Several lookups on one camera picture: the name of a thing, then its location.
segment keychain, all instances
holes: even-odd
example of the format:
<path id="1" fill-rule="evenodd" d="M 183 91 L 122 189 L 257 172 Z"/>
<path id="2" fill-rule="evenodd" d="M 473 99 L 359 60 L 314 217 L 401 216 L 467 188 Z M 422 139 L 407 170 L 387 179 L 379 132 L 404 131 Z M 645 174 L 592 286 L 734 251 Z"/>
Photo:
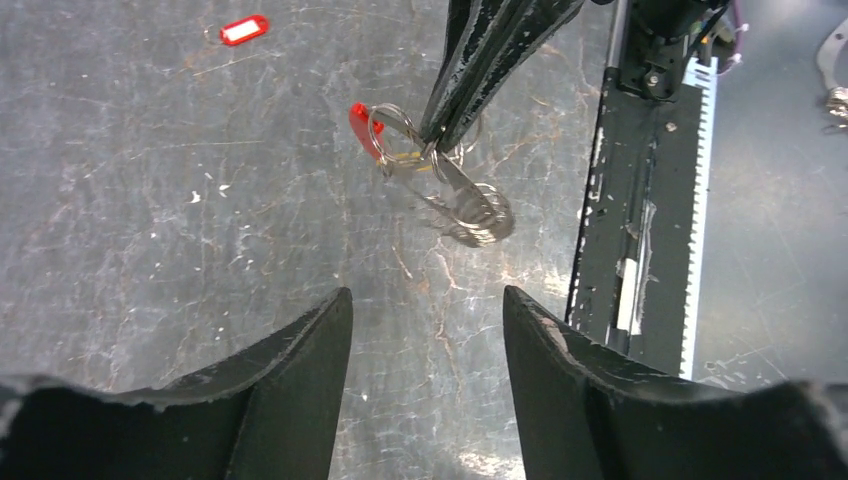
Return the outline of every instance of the keychain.
<path id="1" fill-rule="evenodd" d="M 412 120 L 396 105 L 368 108 L 357 103 L 351 107 L 348 118 L 383 176 L 397 178 L 415 197 L 437 212 L 441 221 L 434 222 L 434 226 L 445 235 L 470 247 L 483 247 L 503 240 L 515 230 L 515 217 L 506 197 L 489 184 L 474 183 L 462 171 L 465 154 L 479 140 L 482 122 L 478 122 L 477 135 L 469 147 L 459 143 L 449 156 L 434 149 L 428 151 Z M 382 136 L 386 127 L 411 140 L 421 152 L 392 153 Z M 412 175 L 426 171 L 432 171 L 441 183 L 452 188 L 452 202 L 438 196 L 426 196 L 411 185 Z"/>

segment scratched floor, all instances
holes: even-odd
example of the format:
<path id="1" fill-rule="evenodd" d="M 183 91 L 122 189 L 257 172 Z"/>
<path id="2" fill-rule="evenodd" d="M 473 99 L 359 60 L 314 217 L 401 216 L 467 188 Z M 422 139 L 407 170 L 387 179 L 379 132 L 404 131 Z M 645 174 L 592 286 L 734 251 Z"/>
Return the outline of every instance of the scratched floor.
<path id="1" fill-rule="evenodd" d="M 347 126 L 422 112 L 437 0 L 0 6 L 0 368 L 163 385 L 351 287 L 331 478 L 523 478 L 501 292 L 565 304 L 611 9 L 583 13 L 487 109 L 468 172 L 517 232 L 469 250 L 418 226 Z M 204 29 L 260 12 L 238 48 Z"/>
<path id="2" fill-rule="evenodd" d="M 695 378 L 846 381 L 848 135 L 822 134 L 815 56 L 848 5 L 740 7 L 751 28 L 744 63 L 719 80 Z M 844 52 L 837 74 L 848 85 Z"/>

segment white gear rack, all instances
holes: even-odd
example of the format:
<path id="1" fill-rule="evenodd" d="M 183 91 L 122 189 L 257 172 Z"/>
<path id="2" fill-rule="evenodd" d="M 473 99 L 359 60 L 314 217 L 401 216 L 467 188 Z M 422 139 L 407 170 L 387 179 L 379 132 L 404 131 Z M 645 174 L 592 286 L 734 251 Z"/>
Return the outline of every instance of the white gear rack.
<path id="1" fill-rule="evenodd" d="M 698 127 L 698 160 L 695 168 L 695 201 L 692 208 L 692 232 L 689 236 L 689 282 L 686 287 L 686 309 L 683 319 L 680 378 L 692 380 L 695 363 L 695 337 L 698 333 L 698 301 L 701 291 L 701 267 L 704 257 L 704 232 L 707 222 L 707 191 L 710 182 L 713 125 L 718 91 L 718 59 L 709 66 L 696 60 L 689 62 L 683 83 L 702 90 L 701 119 Z"/>

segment red plastic tag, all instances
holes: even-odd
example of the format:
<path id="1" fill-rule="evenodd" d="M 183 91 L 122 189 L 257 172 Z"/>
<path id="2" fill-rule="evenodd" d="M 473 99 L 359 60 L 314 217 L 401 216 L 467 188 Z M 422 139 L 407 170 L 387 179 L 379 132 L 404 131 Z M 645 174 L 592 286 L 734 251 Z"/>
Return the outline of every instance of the red plastic tag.
<path id="1" fill-rule="evenodd" d="M 221 41 L 224 45 L 235 46 L 268 31 L 271 23 L 262 15 L 251 15 L 221 29 Z"/>
<path id="2" fill-rule="evenodd" d="M 374 143 L 371 141 L 371 135 L 368 133 L 368 107 L 361 103 L 354 103 L 353 106 L 350 107 L 348 120 L 350 121 L 350 128 L 353 129 L 353 133 L 356 134 L 356 138 L 359 139 L 359 143 L 362 144 L 365 151 L 374 157 L 374 160 L 379 160 L 380 152 L 374 148 Z M 383 133 L 383 129 L 385 127 L 386 126 L 380 122 L 374 122 L 374 133 L 377 134 L 377 141 L 380 145 L 384 145 L 383 138 L 380 134 Z"/>

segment metal frame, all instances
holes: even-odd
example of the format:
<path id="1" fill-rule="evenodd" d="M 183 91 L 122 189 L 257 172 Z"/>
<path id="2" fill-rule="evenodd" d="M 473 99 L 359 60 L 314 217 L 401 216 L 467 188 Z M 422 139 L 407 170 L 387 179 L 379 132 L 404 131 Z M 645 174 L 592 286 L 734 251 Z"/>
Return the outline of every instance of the metal frame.
<path id="1" fill-rule="evenodd" d="M 688 379 L 715 65 L 684 65 L 685 36 L 651 57 L 649 35 L 634 26 L 640 22 L 636 3 L 620 0 L 613 23 L 565 321 L 620 353 Z M 637 88 L 655 71 L 657 55 L 670 67 L 658 84 L 670 101 Z M 684 68 L 685 76 L 678 73 Z M 670 84 L 669 78 L 683 81 Z"/>

